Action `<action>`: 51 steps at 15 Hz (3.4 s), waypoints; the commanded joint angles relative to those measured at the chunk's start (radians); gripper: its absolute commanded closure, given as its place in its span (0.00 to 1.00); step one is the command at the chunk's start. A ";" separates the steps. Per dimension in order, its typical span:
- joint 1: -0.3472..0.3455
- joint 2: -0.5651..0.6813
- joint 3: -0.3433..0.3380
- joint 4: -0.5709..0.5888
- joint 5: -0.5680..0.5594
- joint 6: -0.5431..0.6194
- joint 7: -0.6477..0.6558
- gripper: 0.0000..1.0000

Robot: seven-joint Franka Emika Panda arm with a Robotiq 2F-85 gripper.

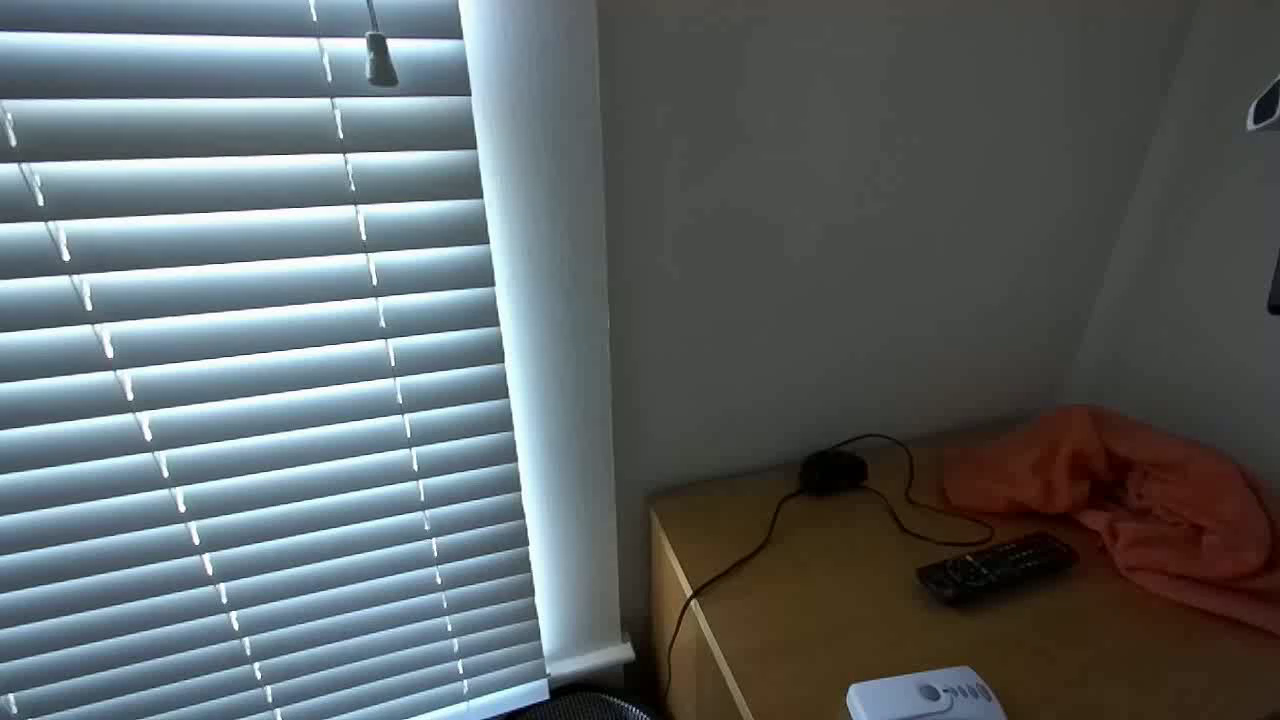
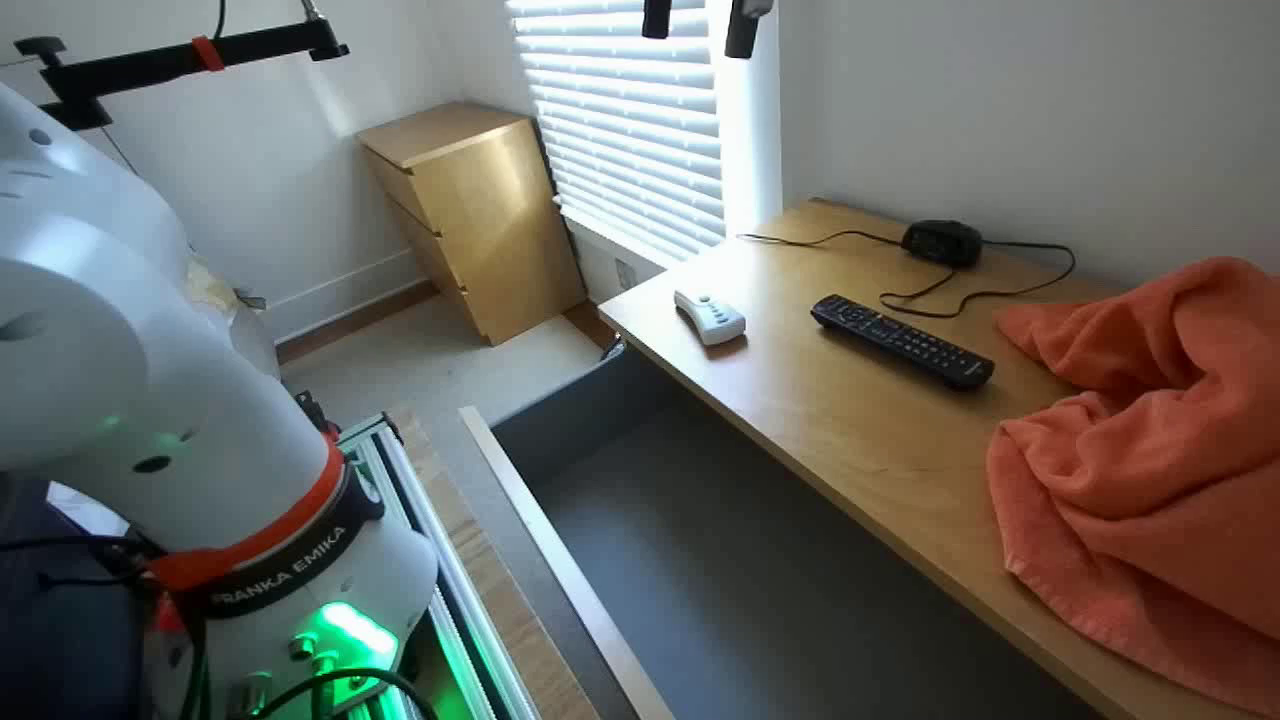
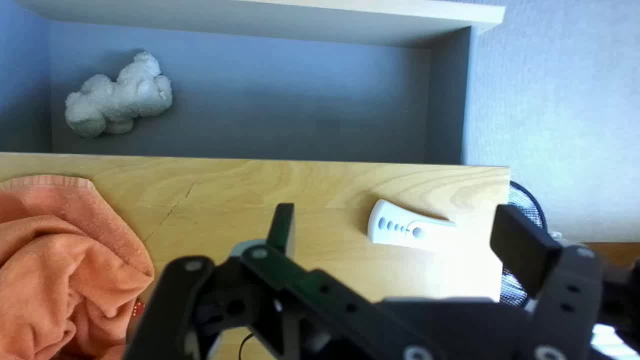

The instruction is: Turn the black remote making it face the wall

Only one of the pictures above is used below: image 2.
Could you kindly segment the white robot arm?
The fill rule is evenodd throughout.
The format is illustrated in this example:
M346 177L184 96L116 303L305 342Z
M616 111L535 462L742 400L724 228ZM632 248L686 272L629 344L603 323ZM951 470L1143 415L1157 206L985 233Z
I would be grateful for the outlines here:
M204 642L213 703L297 683L297 638L402 658L437 551L200 293L176 212L0 93L0 470L132 519Z

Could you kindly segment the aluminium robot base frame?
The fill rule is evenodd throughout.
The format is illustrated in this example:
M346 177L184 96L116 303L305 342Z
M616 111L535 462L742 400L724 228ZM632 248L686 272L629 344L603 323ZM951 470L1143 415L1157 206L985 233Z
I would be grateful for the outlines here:
M376 415L349 428L341 448L385 494L389 523L410 529L427 551L427 571L410 581L427 601L402 631L394 668L411 693L396 693L396 711L403 720L535 720L535 703L473 588L466 558L447 539L447 523L410 458L403 432L389 415Z

